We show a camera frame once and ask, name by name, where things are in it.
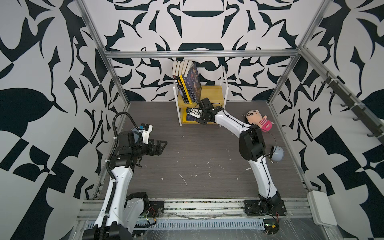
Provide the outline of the black deer antler book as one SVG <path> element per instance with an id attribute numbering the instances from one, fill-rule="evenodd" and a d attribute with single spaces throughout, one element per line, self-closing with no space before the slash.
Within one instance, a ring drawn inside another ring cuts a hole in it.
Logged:
<path id="1" fill-rule="evenodd" d="M 185 93 L 185 91 L 184 91 L 183 84 L 182 84 L 181 79 L 180 79 L 180 70 L 182 69 L 182 64 L 183 64 L 182 61 L 177 61 L 177 66 L 176 66 L 176 77 L 177 77 L 178 86 L 179 86 L 179 90 L 180 90 L 180 92 L 181 92 L 182 99 L 183 99 L 183 101 L 184 101 L 185 104 L 188 104 L 189 101 L 188 101 L 188 99 L 187 99 L 186 93 Z"/>

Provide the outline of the purple old man book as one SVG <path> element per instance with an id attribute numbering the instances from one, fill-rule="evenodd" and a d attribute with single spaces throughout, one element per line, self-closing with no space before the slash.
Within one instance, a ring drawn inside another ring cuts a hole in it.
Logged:
<path id="1" fill-rule="evenodd" d="M 196 99 L 195 103 L 198 103 L 201 99 L 202 86 L 200 82 L 200 76 L 197 69 L 197 64 L 193 61 L 189 61 L 190 70 L 188 72 L 188 77 L 190 79 L 190 83 L 192 85 L 193 93 Z"/>
<path id="2" fill-rule="evenodd" d="M 190 83 L 190 79 L 188 77 L 188 72 L 190 70 L 190 64 L 189 64 L 189 60 L 184 60 L 184 65 L 183 65 L 183 68 L 182 68 L 182 75 L 183 75 L 183 80 L 184 80 L 184 83 L 186 85 L 186 88 L 187 88 L 187 91 L 188 91 L 188 94 L 190 96 L 190 102 L 191 103 L 195 103 L 196 102 L 196 99 L 195 99 L 195 96 L 194 96 L 194 93 L 193 93 L 193 89 L 192 89 L 192 85 Z"/>

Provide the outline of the yellow cartoon book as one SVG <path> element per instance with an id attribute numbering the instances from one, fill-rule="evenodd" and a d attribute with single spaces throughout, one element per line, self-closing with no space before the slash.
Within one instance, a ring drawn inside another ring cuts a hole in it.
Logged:
<path id="1" fill-rule="evenodd" d="M 188 88 L 187 88 L 187 85 L 186 85 L 185 80 L 184 80 L 184 75 L 185 75 L 185 72 L 187 70 L 187 66 L 188 66 L 188 61 L 184 60 L 184 61 L 180 62 L 178 74 L 179 74 L 179 78 L 181 81 L 181 85 L 183 87 L 183 94 L 184 94 L 184 98 L 185 98 L 185 103 L 191 104 L 192 99 L 189 95 Z"/>
<path id="2" fill-rule="evenodd" d="M 192 124 L 192 125 L 197 125 L 198 124 L 198 122 L 196 121 L 196 122 L 185 122 L 184 121 L 184 116 L 185 116 L 185 111 L 186 111 L 186 108 L 182 108 L 181 109 L 181 121 L 182 121 L 182 124 Z"/>

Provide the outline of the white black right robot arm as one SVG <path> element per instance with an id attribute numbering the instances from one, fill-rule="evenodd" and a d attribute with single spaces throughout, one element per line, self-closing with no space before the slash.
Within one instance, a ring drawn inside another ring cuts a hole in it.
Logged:
<path id="1" fill-rule="evenodd" d="M 266 155 L 266 146 L 263 138 L 263 129 L 248 119 L 244 123 L 231 116 L 221 105 L 214 106 L 208 98 L 199 102 L 199 117 L 197 122 L 206 125 L 208 122 L 217 123 L 232 132 L 239 138 L 239 152 L 251 166 L 258 185 L 259 200 L 246 200 L 245 213 L 248 216 L 274 215 L 285 210 L 284 202 L 279 191 L 273 183 L 267 165 L 267 158 L 279 159 L 284 151 L 278 151 L 273 146 L 271 153 Z"/>

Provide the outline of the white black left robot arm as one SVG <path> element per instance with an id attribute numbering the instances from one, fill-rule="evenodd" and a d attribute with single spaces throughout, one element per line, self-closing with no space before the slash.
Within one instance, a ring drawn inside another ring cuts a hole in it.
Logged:
<path id="1" fill-rule="evenodd" d="M 137 220 L 151 208 L 146 192 L 128 195 L 128 187 L 143 156 L 160 156 L 168 143 L 150 139 L 152 125 L 135 121 L 131 121 L 133 130 L 118 133 L 116 120 L 120 116 L 132 120 L 127 112 L 113 118 L 113 148 L 106 159 L 110 181 L 100 213 L 94 226 L 84 231 L 84 240 L 131 240 Z"/>

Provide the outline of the white wooden two-tier shelf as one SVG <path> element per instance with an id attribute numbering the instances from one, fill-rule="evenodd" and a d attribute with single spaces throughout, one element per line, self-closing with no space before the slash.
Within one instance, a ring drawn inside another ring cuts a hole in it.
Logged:
<path id="1" fill-rule="evenodd" d="M 225 67 L 221 67 L 221 78 L 218 81 L 219 85 L 202 86 L 201 99 L 208 98 L 214 106 L 219 105 L 220 103 L 222 107 L 225 108 L 229 94 L 229 83 Z M 173 92 L 175 97 L 179 126 L 181 127 L 183 125 L 181 121 L 181 109 L 197 108 L 199 105 L 197 103 L 185 104 L 182 97 L 178 94 L 178 89 L 175 83 L 173 85 Z"/>

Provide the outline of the light blue glasses case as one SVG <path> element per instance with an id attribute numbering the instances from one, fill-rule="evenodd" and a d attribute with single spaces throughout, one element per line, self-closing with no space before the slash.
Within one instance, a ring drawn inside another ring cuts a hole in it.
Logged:
<path id="1" fill-rule="evenodd" d="M 136 128 L 133 128 L 132 132 L 134 136 L 135 145 L 140 145 L 141 144 L 140 132 Z"/>

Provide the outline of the yellow cartoon book on shelf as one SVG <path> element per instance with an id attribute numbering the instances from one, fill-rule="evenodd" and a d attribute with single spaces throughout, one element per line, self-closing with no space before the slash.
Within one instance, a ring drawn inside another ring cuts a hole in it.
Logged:
<path id="1" fill-rule="evenodd" d="M 181 109 L 181 121 L 182 121 L 182 124 L 192 124 L 192 125 L 197 125 L 198 124 L 198 122 L 196 121 L 196 122 L 185 122 L 184 121 L 184 116 L 185 116 L 185 111 L 186 111 L 186 108 L 182 108 Z"/>

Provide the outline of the black book standing on shelf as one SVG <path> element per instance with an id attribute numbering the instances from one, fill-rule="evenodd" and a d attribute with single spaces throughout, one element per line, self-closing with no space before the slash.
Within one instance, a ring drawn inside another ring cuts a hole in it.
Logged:
<path id="1" fill-rule="evenodd" d="M 173 75 L 173 78 L 174 78 L 174 81 L 175 81 L 175 85 L 178 89 L 178 94 L 179 96 L 181 96 L 181 90 L 180 90 L 180 85 L 179 85 L 179 82 L 178 82 L 178 78 L 177 78 L 177 74 L 176 74 L 176 70 L 177 70 L 177 61 L 173 62 L 173 66 L 172 66 L 172 75 Z"/>

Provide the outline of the plush doll pink shorts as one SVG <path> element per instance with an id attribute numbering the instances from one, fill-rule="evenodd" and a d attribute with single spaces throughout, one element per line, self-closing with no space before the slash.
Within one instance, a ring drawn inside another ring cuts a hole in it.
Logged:
<path id="1" fill-rule="evenodd" d="M 263 116 L 258 110 L 248 111 L 246 119 L 250 125 L 258 126 L 263 132 L 270 131 L 275 124 L 271 122 L 267 116 Z"/>

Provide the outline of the white grey round speaker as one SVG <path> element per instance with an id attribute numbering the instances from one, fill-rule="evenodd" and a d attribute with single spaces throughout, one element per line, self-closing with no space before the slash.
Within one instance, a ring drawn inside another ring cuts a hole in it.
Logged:
<path id="1" fill-rule="evenodd" d="M 272 146 L 269 153 L 269 159 L 272 163 L 279 163 L 283 160 L 285 153 L 280 146 Z"/>

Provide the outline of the white power box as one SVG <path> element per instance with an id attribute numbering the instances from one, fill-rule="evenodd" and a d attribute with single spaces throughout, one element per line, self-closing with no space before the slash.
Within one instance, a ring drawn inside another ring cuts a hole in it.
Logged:
<path id="1" fill-rule="evenodd" d="M 319 226 L 337 226 L 337 220 L 326 193 L 311 191 L 307 194 L 314 223 Z"/>

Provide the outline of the black wall hook rail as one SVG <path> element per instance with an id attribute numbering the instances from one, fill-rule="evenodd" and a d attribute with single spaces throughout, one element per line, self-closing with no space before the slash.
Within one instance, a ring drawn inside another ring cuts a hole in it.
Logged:
<path id="1" fill-rule="evenodd" d="M 384 123 L 340 79 L 334 78 L 330 71 L 326 72 L 326 77 L 322 85 L 327 85 L 331 89 L 330 94 L 332 97 L 330 102 L 332 102 L 334 96 L 337 96 L 342 101 L 341 107 L 354 113 L 353 121 L 362 122 L 371 132 L 367 134 L 367 137 L 376 138 L 383 145 Z"/>

